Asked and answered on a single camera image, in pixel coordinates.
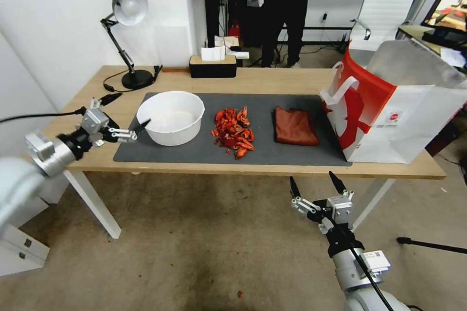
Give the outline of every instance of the black pants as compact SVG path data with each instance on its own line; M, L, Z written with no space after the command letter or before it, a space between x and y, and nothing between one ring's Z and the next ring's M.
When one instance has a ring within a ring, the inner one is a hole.
M270 0L265 2L264 7L266 28L261 66L271 66L274 50L277 47L277 38L284 23L287 25L288 34L287 65L293 66L300 60L308 0Z

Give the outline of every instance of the gray table mat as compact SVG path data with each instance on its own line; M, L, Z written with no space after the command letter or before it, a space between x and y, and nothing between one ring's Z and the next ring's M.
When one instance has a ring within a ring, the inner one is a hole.
M154 96L148 93L144 101ZM250 94L197 94L204 102L201 130L190 142L176 147L156 144L143 131L136 143L120 145L114 161L149 163L203 163L203 164L255 164L255 165L320 165L350 166L345 160L337 138L322 108L317 95L250 95ZM248 107L248 118L255 134L253 152L235 160L234 151L226 155L226 148L214 145L210 131L214 117L220 109ZM318 146L296 146L274 141L274 109L298 108L311 113L315 119ZM130 125L137 125L136 117Z

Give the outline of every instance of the paper shopping bag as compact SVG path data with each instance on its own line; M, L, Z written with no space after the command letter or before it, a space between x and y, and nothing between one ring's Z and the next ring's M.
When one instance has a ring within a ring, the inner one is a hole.
M356 64L349 51L335 66L332 85L321 96L348 161L412 162L467 100L465 78L413 45L383 43L375 53L377 64L369 65L372 72ZM409 68L416 63L433 66L428 85L423 84L426 71ZM384 73L378 67L384 67ZM433 79L440 80L440 86Z

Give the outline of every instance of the brown cloth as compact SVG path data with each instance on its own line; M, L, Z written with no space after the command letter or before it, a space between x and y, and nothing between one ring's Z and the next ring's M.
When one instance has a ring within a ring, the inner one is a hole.
M310 114L299 109L276 107L277 142L302 146L316 146L319 141Z

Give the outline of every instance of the computer screen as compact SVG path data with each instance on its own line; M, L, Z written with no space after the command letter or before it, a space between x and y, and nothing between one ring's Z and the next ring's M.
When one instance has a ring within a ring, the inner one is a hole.
M424 25L467 31L467 0L437 0Z

